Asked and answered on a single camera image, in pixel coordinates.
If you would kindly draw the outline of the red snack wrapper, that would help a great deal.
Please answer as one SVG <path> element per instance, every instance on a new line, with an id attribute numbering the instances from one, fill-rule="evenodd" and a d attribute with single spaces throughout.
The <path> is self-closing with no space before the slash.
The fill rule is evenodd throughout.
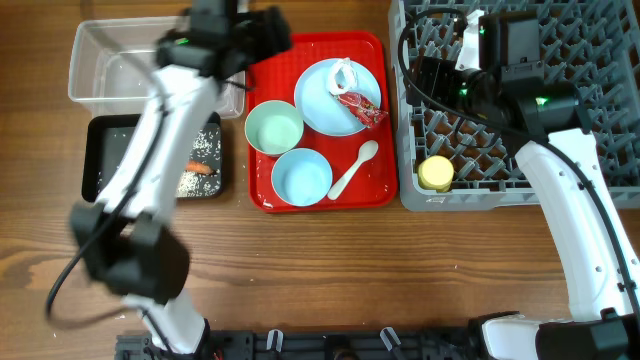
<path id="1" fill-rule="evenodd" d="M 366 128 L 375 128 L 389 117 L 389 114 L 357 92 L 346 92 L 334 98 Z"/>

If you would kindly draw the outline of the yellow cup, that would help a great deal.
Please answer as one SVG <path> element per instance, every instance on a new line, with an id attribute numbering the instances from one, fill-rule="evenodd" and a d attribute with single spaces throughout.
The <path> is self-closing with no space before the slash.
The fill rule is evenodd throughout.
<path id="1" fill-rule="evenodd" d="M 425 159 L 417 168 L 418 183 L 421 188 L 448 192 L 454 176 L 451 161 L 444 156 L 433 155 Z"/>

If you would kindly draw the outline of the white plastic spoon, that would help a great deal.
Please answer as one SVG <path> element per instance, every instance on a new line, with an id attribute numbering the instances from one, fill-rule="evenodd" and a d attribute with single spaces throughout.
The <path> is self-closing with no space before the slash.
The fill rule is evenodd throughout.
<path id="1" fill-rule="evenodd" d="M 373 159 L 377 154 L 379 149 L 379 144 L 375 140 L 369 140 L 363 143 L 358 151 L 357 158 L 355 162 L 350 166 L 350 168 L 342 175 L 340 179 L 336 181 L 336 183 L 330 188 L 327 193 L 327 197 L 330 200 L 336 200 L 340 197 L 340 195 L 344 192 L 356 172 L 359 168 L 367 161 Z"/>

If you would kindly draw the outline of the green bowl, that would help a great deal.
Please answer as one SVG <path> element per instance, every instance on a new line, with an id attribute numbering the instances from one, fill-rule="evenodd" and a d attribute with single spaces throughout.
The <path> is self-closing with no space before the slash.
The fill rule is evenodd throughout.
<path id="1" fill-rule="evenodd" d="M 304 121 L 290 103 L 269 100 L 249 112 L 244 132 L 253 149 L 277 157 L 297 146 L 304 133 Z"/>

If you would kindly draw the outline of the light blue plate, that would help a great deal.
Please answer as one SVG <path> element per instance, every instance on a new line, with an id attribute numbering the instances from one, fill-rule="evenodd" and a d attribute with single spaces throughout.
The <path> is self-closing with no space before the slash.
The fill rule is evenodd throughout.
<path id="1" fill-rule="evenodd" d="M 327 136 L 345 137 L 365 126 L 327 90 L 329 70 L 337 61 L 338 58 L 321 60 L 302 73 L 295 85 L 294 105 L 311 129 Z"/>

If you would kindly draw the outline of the carrot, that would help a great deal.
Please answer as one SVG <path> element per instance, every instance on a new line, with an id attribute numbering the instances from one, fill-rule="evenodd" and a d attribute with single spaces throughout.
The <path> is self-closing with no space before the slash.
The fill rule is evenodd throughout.
<path id="1" fill-rule="evenodd" d="M 216 170 L 209 165 L 204 163 L 189 161 L 186 165 L 185 170 L 187 172 L 193 172 L 199 175 L 211 176 L 216 173 Z"/>

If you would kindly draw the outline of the light blue bowl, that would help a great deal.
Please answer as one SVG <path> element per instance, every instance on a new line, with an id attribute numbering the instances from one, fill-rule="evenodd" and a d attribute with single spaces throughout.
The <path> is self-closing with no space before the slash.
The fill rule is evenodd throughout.
<path id="1" fill-rule="evenodd" d="M 281 155 L 271 172 L 271 184 L 276 195 L 295 207 L 319 203 L 333 183 L 333 171 L 328 160 L 309 148 L 296 148 Z"/>

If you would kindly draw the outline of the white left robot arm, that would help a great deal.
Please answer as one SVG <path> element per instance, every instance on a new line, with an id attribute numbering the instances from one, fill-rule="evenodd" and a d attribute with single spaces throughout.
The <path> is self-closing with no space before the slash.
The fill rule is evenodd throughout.
<path id="1" fill-rule="evenodd" d="M 70 225 L 78 251 L 48 295 L 50 312 L 78 262 L 137 310 L 154 350 L 174 359 L 211 359 L 210 326 L 184 285 L 188 250 L 171 232 L 176 190 L 194 140 L 210 120 L 227 80 L 292 47 L 281 10 L 239 12 L 235 1 L 195 1 L 156 42 L 156 67 L 130 63 L 150 84 L 150 99 L 115 174 L 91 206 L 77 204 Z"/>

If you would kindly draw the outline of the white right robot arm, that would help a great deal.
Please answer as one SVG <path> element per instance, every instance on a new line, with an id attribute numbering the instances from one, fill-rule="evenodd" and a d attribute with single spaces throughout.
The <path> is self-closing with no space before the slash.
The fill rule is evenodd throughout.
<path id="1" fill-rule="evenodd" d="M 499 133 L 514 150 L 551 231 L 569 295 L 568 320 L 503 313 L 478 322 L 489 359 L 635 359 L 639 260 L 600 168 L 592 122 L 577 87 L 544 80 L 537 15 L 483 15 L 456 29 L 478 41 L 479 66 L 430 63 L 410 86 L 444 112 Z"/>

